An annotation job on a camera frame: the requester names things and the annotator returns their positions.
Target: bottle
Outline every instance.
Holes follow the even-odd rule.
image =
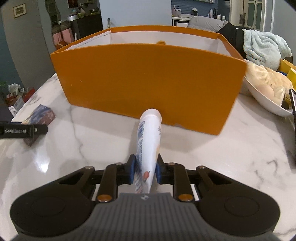
[[[135,167],[136,193],[150,192],[159,153],[161,119],[156,109],[146,110],[140,118]]]
[[[217,18],[217,9],[213,9],[213,18]]]

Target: shelf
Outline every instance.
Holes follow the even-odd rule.
[[[195,0],[199,2],[208,2],[208,3],[215,3],[215,0]]]

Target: marble countertop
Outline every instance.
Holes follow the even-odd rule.
[[[104,169],[136,153],[138,120],[72,106],[56,75],[24,105],[14,121],[23,121],[39,105],[52,108],[49,132],[29,148],[22,140],[0,140],[0,236],[17,233],[9,217],[21,194],[84,166]],[[218,136],[162,126],[160,153],[165,162],[187,169],[205,165],[272,196],[281,209],[274,233],[281,240],[296,234],[295,134],[291,123],[239,95]],[[119,191],[133,192],[121,186]],[[169,185],[158,191],[172,192]]]

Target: doorway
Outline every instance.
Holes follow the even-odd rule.
[[[244,26],[263,31],[266,0],[244,0]]]

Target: light blue towel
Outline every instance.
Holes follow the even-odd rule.
[[[246,29],[243,31],[244,52],[247,59],[255,64],[277,71],[280,59],[292,56],[291,49],[282,37],[270,32]]]

